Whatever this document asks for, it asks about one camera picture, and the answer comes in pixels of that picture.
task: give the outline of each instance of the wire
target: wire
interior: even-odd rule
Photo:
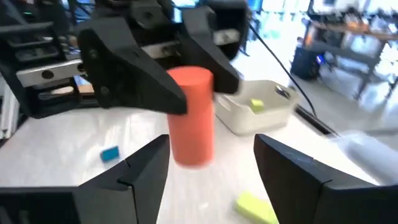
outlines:
[[[269,53],[271,53],[272,56],[274,56],[274,58],[276,59],[276,61],[279,63],[279,65],[283,68],[283,70],[285,71],[285,73],[287,74],[287,76],[289,76],[289,78],[291,79],[291,81],[294,83],[295,86],[297,86],[298,90],[300,90],[301,94],[304,96],[305,100],[308,102],[308,104],[311,107],[312,110],[312,114],[314,115],[314,117],[317,118],[317,113],[315,112],[315,109],[311,103],[311,100],[308,98],[308,96],[304,93],[304,91],[301,89],[300,85],[296,82],[296,80],[294,80],[293,76],[287,71],[287,69],[285,68],[285,66],[283,65],[283,63],[279,60],[279,58],[275,55],[275,53],[268,47],[268,45],[264,42],[264,40],[260,37],[260,35],[257,33],[257,31],[255,30],[255,28],[253,28],[253,26],[251,24],[249,24],[250,29],[253,31],[254,35],[260,40],[260,42],[266,47],[266,49],[269,51]]]

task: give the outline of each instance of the orange cylinder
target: orange cylinder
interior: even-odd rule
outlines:
[[[187,97],[187,114],[167,115],[173,157],[182,166],[202,166],[214,156],[213,74],[201,67],[167,71]]]

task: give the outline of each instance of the blue block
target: blue block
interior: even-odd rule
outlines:
[[[114,146],[101,152],[101,159],[103,162],[108,162],[119,157],[119,147]]]

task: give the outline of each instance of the yellow sponge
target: yellow sponge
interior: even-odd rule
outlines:
[[[250,99],[250,108],[255,113],[264,111],[264,102],[262,100]]]
[[[245,192],[239,196],[235,208],[239,213],[255,222],[278,224],[272,205],[256,198],[250,192]]]

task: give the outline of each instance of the white tabletop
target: white tabletop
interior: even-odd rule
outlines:
[[[121,158],[168,133],[164,114],[115,108],[75,110],[29,119],[0,148],[0,186],[71,186],[104,172],[100,152],[119,146]],[[249,223],[233,209],[248,190],[267,199],[253,153],[254,135],[238,137],[215,119],[215,159],[197,170],[170,157],[169,175],[157,223]],[[266,135],[329,166],[376,184],[335,145],[296,116]]]

